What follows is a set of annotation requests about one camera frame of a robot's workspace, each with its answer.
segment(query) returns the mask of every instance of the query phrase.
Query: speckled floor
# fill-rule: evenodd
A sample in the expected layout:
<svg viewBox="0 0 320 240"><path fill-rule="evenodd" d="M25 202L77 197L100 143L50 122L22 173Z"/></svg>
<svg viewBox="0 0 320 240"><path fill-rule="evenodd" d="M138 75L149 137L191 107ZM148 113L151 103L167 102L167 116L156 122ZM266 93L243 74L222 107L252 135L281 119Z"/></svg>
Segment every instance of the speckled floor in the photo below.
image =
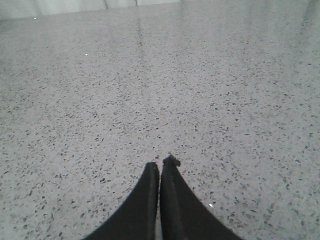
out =
<svg viewBox="0 0 320 240"><path fill-rule="evenodd" d="M244 240L320 239L319 29L317 0L0 22L0 239L81 239L168 153Z"/></svg>

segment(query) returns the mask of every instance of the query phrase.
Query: terrazzo floor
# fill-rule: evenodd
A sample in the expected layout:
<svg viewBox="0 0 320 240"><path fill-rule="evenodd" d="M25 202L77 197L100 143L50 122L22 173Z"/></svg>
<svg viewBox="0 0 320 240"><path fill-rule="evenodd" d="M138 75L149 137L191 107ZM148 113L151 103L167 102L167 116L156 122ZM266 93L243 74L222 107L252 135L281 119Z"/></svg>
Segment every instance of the terrazzo floor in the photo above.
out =
<svg viewBox="0 0 320 240"><path fill-rule="evenodd" d="M244 240L319 240L319 50L317 0L1 21L0 239L80 240L172 153Z"/></svg>

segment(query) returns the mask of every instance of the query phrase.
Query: white wall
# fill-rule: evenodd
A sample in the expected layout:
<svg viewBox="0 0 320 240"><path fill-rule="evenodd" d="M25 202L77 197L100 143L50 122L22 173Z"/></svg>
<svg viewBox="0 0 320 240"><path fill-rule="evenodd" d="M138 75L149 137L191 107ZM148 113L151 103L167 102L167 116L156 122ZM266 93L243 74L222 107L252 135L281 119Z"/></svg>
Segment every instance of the white wall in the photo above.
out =
<svg viewBox="0 0 320 240"><path fill-rule="evenodd" d="M178 3L181 0L0 0L0 20Z"/></svg>
<svg viewBox="0 0 320 240"><path fill-rule="evenodd" d="M0 20L102 9L105 0L0 0Z"/></svg>

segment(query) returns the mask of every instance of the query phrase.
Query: polished floor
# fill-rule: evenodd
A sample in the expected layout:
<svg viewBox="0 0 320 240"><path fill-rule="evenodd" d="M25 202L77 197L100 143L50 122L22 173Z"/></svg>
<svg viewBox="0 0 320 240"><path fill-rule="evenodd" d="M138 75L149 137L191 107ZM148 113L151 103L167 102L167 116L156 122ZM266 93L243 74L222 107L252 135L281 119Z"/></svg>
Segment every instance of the polished floor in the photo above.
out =
<svg viewBox="0 0 320 240"><path fill-rule="evenodd" d="M244 240L320 239L319 29L317 0L0 21L0 239L83 238L169 153Z"/></svg>

